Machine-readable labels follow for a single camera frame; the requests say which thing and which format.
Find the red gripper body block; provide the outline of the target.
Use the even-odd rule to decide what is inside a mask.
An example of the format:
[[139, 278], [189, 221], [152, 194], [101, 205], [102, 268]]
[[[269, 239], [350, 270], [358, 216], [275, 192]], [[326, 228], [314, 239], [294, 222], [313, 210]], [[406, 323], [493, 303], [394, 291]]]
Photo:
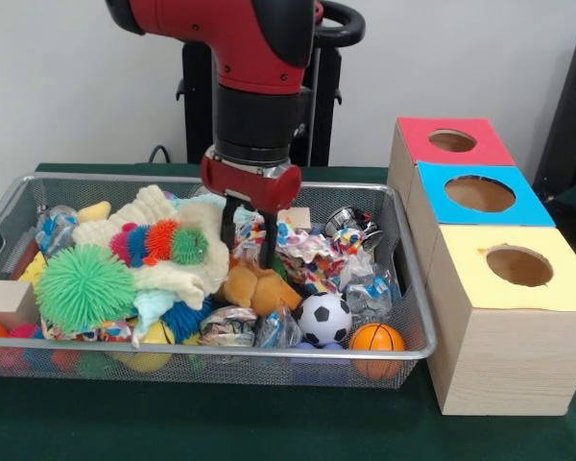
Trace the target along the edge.
[[249, 166], [223, 159], [214, 149], [208, 149], [202, 160], [202, 180], [208, 190], [271, 214], [292, 206], [301, 179], [301, 170], [289, 161], [274, 167]]

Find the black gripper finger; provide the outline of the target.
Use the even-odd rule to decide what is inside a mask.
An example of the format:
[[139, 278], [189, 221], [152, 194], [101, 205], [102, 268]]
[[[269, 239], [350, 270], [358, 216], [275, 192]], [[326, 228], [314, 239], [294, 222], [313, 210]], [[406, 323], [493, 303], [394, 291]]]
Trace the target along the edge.
[[272, 269], [276, 257], [277, 223], [276, 215], [262, 212], [265, 224], [265, 237], [261, 244], [259, 266], [261, 269]]
[[234, 214], [239, 206], [238, 199], [229, 195], [226, 196], [226, 203], [222, 212], [221, 239], [230, 251], [233, 249], [235, 238]]

